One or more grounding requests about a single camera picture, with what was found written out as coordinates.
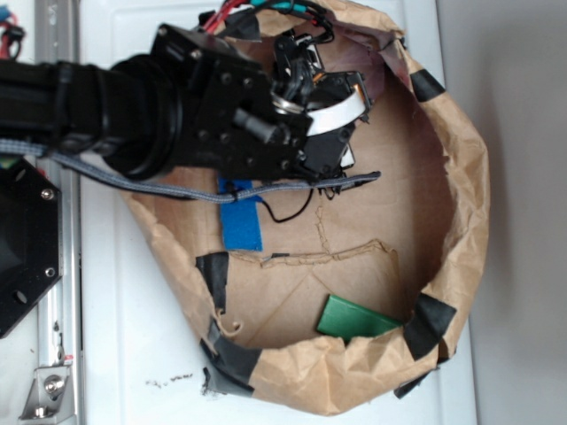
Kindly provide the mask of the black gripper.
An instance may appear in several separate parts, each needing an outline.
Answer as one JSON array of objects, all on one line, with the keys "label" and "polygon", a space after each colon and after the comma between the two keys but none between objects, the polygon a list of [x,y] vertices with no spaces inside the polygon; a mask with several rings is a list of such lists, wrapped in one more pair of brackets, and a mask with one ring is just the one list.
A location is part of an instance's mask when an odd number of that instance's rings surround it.
[{"label": "black gripper", "polygon": [[[212,168],[224,178],[319,180],[342,174],[355,125],[307,138],[304,113],[280,113],[262,66],[208,33],[163,24],[151,48],[179,98],[170,161]],[[369,112],[358,72],[319,72],[307,100],[311,116],[362,116]]]}]

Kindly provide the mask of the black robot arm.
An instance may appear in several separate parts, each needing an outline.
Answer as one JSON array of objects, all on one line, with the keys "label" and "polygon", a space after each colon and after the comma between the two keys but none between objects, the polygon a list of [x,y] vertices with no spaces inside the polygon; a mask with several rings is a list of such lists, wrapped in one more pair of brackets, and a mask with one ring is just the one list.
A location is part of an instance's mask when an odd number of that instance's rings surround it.
[{"label": "black robot arm", "polygon": [[1,132],[93,151],[145,181],[178,166],[226,179],[320,181],[354,163],[370,101],[355,71],[328,73],[311,35],[275,42],[275,71],[219,37],[160,27],[149,53],[108,70],[1,64]]}]

